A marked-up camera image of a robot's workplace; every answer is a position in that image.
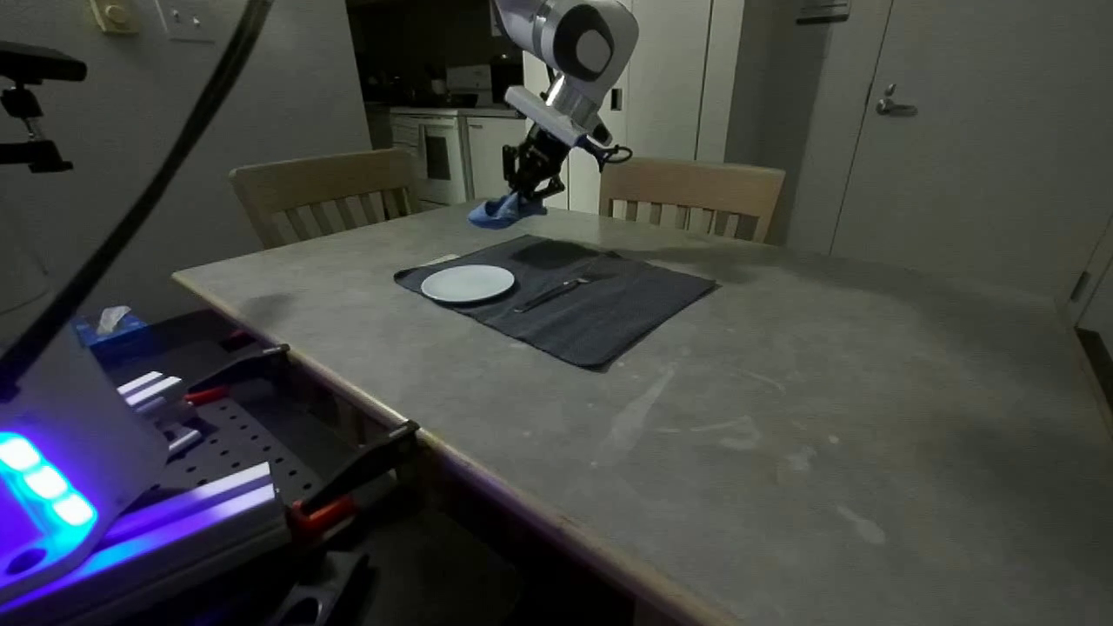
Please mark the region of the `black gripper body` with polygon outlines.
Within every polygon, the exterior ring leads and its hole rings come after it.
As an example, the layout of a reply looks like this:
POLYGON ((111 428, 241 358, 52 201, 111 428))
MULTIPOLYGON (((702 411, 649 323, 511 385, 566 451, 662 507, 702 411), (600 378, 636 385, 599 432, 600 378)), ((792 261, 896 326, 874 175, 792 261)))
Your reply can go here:
POLYGON ((566 156, 566 143, 532 127, 519 147, 501 151, 501 170, 513 195, 559 195, 559 170, 566 156))

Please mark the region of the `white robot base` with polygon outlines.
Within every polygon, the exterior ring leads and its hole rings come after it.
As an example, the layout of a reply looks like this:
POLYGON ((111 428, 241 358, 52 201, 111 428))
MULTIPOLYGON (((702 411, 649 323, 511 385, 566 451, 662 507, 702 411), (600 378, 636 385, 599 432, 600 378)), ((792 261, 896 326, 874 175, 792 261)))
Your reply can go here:
POLYGON ((80 564, 163 459, 163 438, 93 352, 55 336, 0 408, 0 583, 17 591, 80 564))

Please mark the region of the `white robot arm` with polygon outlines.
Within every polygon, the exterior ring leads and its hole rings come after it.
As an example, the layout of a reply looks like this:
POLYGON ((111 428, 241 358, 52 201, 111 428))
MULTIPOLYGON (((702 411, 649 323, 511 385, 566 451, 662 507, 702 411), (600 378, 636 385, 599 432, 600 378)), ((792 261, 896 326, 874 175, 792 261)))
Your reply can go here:
POLYGON ((503 92, 527 122, 503 170, 509 187, 519 198, 545 198, 559 192, 570 151, 590 154, 599 168, 622 154, 599 112, 634 59, 639 25, 622 0, 495 0, 495 7, 503 35, 554 74, 545 95, 503 92))

